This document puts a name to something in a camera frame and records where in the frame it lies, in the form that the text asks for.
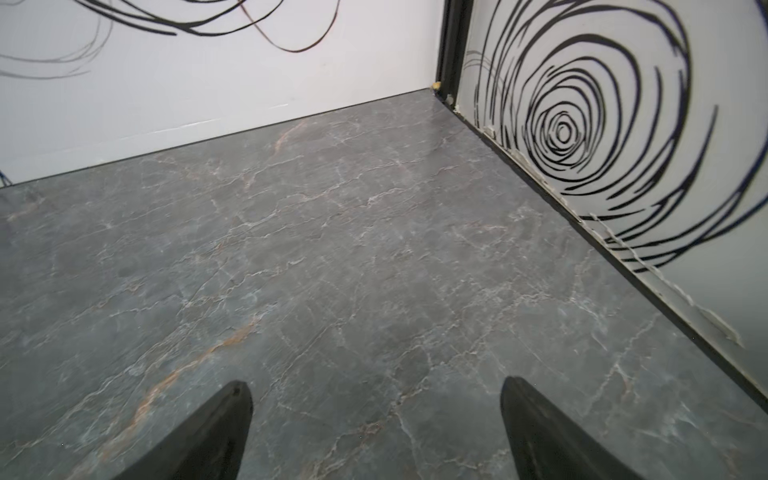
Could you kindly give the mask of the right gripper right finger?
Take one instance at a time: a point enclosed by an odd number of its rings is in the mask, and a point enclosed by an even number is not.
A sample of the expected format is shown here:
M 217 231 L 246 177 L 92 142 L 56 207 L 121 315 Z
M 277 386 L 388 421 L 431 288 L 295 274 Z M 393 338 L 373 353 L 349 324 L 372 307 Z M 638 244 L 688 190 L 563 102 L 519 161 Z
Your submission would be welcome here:
M 639 477 L 521 377 L 504 380 L 500 410 L 521 479 Z

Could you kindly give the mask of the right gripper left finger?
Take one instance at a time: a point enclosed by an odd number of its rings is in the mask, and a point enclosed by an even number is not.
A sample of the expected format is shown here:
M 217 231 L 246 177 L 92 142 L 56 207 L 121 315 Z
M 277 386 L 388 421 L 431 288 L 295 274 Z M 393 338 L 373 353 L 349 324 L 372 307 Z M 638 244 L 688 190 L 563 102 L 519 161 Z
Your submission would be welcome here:
M 235 479 L 253 414 L 250 388 L 231 381 L 118 479 Z

